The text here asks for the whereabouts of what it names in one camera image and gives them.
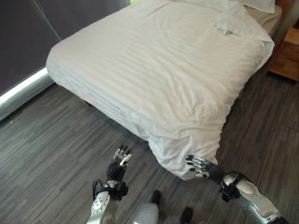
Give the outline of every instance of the nightstand drawer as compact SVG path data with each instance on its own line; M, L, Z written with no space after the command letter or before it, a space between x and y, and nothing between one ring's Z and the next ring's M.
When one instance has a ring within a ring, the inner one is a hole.
M299 61L299 46L286 44L279 56L297 62Z
M298 62L278 56L270 68L271 72L299 81Z

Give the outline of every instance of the floor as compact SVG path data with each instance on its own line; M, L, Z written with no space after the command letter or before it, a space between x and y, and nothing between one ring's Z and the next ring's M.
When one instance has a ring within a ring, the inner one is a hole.
M254 181L291 224L299 220L299 88L293 84L255 75L232 107L216 156L225 171ZM174 177L147 142L57 85L0 124L1 223L86 223L92 182L104 179L121 144L129 145L134 159L118 223L132 223L136 209L159 189L160 223L178 223L190 206L193 224L252 224L237 201L221 200L216 184Z

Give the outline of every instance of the dark gray wall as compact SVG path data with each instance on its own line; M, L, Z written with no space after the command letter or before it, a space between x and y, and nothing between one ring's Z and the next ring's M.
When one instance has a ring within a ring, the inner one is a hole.
M129 0L39 0L46 17L64 39ZM29 0L0 0L0 95L45 66L56 39Z
M45 64L55 38L29 1L0 3L0 95Z

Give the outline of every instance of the light strip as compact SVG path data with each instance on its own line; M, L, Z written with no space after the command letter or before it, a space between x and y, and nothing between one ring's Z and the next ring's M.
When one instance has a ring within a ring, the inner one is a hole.
M18 92L25 89L27 86L35 82L36 80L40 79L41 77L48 74L47 68L43 68L39 70L37 73L33 74L29 78L25 79L20 84L17 84L14 88L4 93L2 96L0 96L0 105L4 102L8 101L11 97L13 97Z

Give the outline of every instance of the wooden nightstand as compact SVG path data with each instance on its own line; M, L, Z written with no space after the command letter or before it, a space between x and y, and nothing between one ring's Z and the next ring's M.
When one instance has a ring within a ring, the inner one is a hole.
M290 28L280 46L272 56L264 75L271 71L296 81L299 87L299 29Z

